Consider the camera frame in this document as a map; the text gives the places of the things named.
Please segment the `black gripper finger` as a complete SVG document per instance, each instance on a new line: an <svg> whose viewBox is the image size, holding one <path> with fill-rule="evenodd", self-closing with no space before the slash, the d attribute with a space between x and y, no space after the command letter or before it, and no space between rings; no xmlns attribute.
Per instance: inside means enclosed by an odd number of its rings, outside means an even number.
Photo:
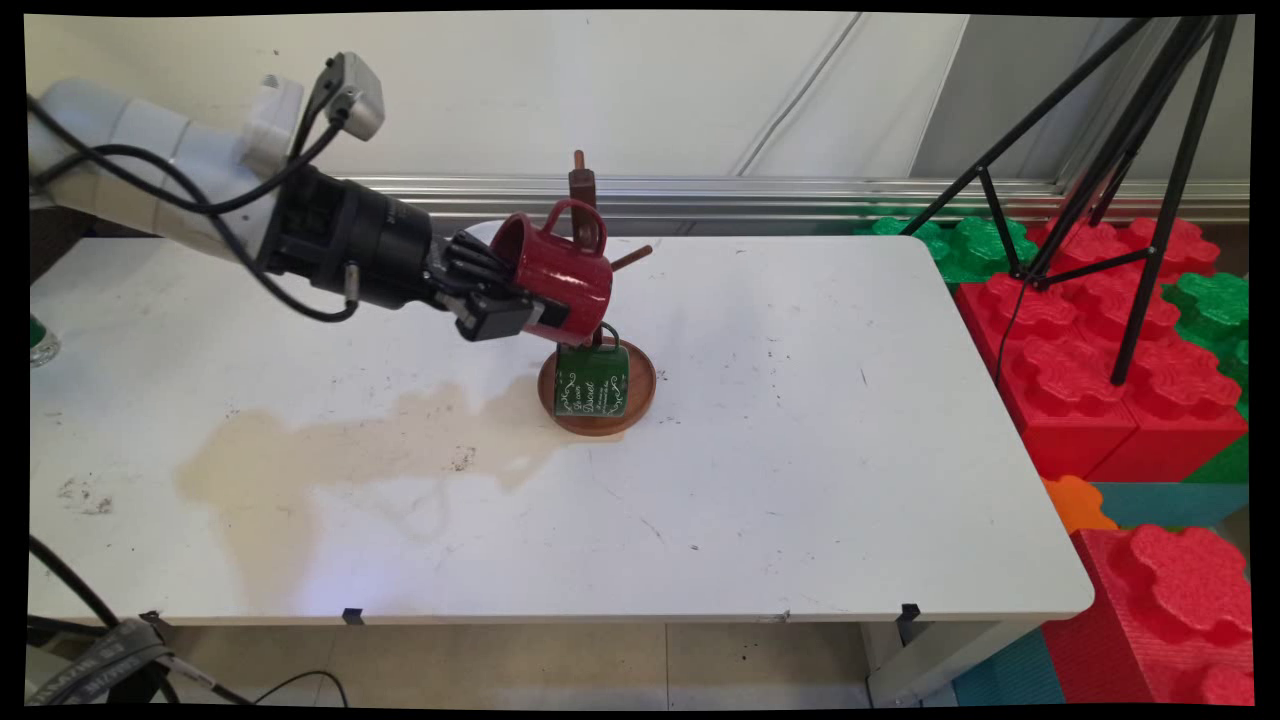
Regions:
<svg viewBox="0 0 1280 720"><path fill-rule="evenodd" d="M568 343L572 333L564 325L570 309L536 293L486 293L471 291L451 296L454 327L470 342L502 340L529 333L553 342Z"/></svg>
<svg viewBox="0 0 1280 720"><path fill-rule="evenodd" d="M489 245L468 232L440 240L440 292L449 296L477 293L492 299L517 295L515 269Z"/></svg>

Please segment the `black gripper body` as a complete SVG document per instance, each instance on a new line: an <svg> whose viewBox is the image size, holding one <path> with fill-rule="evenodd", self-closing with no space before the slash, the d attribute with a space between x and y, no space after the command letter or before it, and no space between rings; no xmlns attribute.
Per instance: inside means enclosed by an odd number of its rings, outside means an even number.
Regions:
<svg viewBox="0 0 1280 720"><path fill-rule="evenodd" d="M433 256L439 241L424 210L303 167L280 188L262 240L262 269L301 275L317 290L343 295L346 268L353 264L360 302L443 309L440 292L466 293L471 284L447 274Z"/></svg>

